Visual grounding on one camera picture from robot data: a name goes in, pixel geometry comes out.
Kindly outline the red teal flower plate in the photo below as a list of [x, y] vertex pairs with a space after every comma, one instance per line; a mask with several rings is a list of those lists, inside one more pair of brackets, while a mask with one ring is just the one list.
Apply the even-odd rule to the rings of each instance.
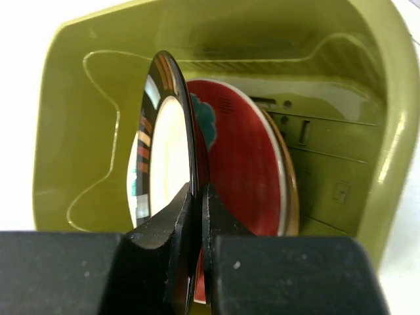
[[207, 146], [210, 181], [223, 205], [252, 233], [284, 236], [284, 160], [262, 110], [216, 79], [190, 79], [187, 86]]

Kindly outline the black rimmed beige plate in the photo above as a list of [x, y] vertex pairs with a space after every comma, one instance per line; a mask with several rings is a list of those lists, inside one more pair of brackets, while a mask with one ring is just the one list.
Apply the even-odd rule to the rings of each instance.
[[150, 64], [137, 136], [133, 239], [148, 252], [140, 268], [140, 298], [147, 313], [187, 314], [199, 251], [192, 210], [198, 163], [186, 83], [167, 51]]

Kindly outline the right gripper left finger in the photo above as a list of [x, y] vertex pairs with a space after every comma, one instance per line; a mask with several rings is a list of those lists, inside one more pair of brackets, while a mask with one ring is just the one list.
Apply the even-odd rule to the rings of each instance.
[[187, 314], [192, 195], [126, 233], [2, 232], [2, 314]]

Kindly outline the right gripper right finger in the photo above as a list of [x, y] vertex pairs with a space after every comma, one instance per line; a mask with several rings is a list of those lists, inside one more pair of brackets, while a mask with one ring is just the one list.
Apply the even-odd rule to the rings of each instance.
[[256, 236], [203, 190], [204, 278], [213, 314], [388, 314], [363, 247], [349, 237]]

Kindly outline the grey rabbit pattern plate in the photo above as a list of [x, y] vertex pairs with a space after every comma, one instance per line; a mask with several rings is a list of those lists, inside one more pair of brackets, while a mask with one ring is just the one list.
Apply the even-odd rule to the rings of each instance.
[[129, 162], [127, 166], [127, 201], [133, 227], [136, 228], [137, 220], [148, 216], [147, 195], [137, 196], [137, 148], [138, 132], [136, 132], [131, 146]]

